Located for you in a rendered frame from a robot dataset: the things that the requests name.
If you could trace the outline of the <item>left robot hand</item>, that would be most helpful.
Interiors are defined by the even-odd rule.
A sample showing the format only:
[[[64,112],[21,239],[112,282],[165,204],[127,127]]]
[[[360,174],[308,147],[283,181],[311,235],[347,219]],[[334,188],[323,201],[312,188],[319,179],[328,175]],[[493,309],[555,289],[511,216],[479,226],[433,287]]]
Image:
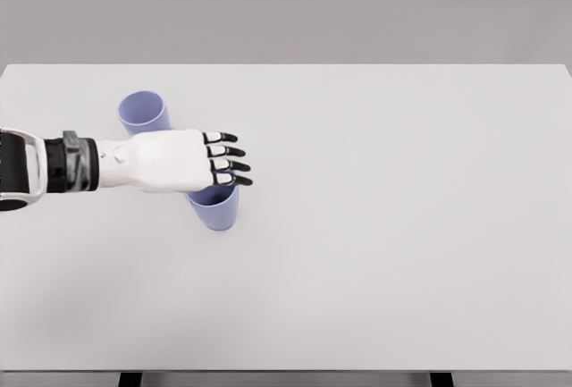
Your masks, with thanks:
[[[140,133],[126,141],[130,177],[149,192],[195,192],[208,187],[251,186],[238,137],[196,129]]]

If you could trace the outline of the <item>lavender cup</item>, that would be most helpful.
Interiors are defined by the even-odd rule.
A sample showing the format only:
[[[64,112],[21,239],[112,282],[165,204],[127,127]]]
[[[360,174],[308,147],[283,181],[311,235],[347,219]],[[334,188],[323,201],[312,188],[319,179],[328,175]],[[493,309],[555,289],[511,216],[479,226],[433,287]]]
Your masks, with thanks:
[[[122,127],[130,136],[144,132],[171,130],[171,120],[163,98],[153,91],[126,96],[117,107]]]
[[[236,185],[210,186],[185,194],[201,222],[214,231],[226,231],[236,222],[240,193]]]

